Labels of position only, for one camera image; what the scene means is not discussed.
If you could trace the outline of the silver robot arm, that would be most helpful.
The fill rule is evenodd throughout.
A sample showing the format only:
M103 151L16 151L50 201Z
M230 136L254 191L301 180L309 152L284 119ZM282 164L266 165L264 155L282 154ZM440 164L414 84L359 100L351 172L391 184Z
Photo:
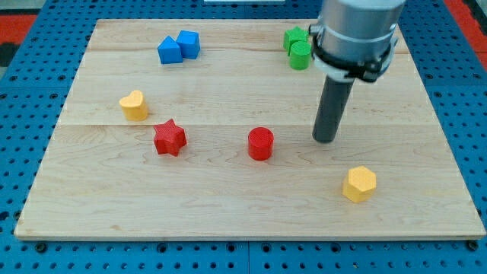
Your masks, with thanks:
M375 82L390 66L405 0L323 0L308 27L315 66L334 81Z

